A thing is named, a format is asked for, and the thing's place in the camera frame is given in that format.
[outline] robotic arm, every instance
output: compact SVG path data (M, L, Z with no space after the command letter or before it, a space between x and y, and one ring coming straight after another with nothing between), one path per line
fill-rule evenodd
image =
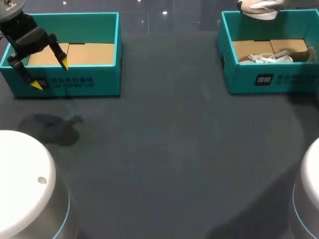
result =
M66 54L57 43L54 34L48 35L40 28L32 16L22 11L25 0L0 0L0 38L5 37L15 53L8 62L29 85L42 90L42 87L24 67L21 60L31 54L42 51L46 46L51 50L63 69L68 70Z

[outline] cardboard shoe box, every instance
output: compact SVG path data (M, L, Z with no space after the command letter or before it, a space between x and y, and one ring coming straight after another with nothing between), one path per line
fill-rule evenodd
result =
M63 70L50 47L22 60L32 76L44 80L43 90L29 86L9 66L9 44L0 71L15 97L50 98L119 96L121 92L122 37L118 13L33 14L37 24L54 33L67 54Z
M319 54L319 13L282 10L272 21L260 21L238 11L222 12L218 50L231 94L307 93L319 91L319 62L241 63L249 54L283 50Z

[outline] dark gray table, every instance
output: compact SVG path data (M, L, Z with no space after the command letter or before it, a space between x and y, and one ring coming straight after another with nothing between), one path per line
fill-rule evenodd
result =
M317 99L229 95L216 36L125 34L118 99L15 100L1 77L0 128L48 147L78 203L79 239L285 231L299 161L319 136Z

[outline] white sneaker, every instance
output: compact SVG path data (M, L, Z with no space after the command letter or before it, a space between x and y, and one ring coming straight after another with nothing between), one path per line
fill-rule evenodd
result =
M319 5L319 0L239 0L238 9L245 15L260 19L273 20L278 12L286 7L308 8Z
M242 61L240 63L280 63L280 62L294 62L290 56L277 57L273 54L265 53L261 55L248 55L250 60Z
M275 55L265 53L261 55L248 55L248 57L250 60L240 63L315 62L317 60L317 54L313 47L309 47L307 51L303 52L285 50Z

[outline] brown cardboard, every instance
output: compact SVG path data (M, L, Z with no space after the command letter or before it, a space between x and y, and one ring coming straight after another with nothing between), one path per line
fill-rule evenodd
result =
M285 39L285 40L270 40L275 54L284 50L292 52L306 51L307 45L303 39Z
M112 65L114 44L70 44L67 58L68 65Z
M69 43L60 43L61 49L67 53ZM28 66L55 66L60 65L49 46L43 51L30 55Z
M248 55L273 54L270 41L233 41L238 62L249 60Z

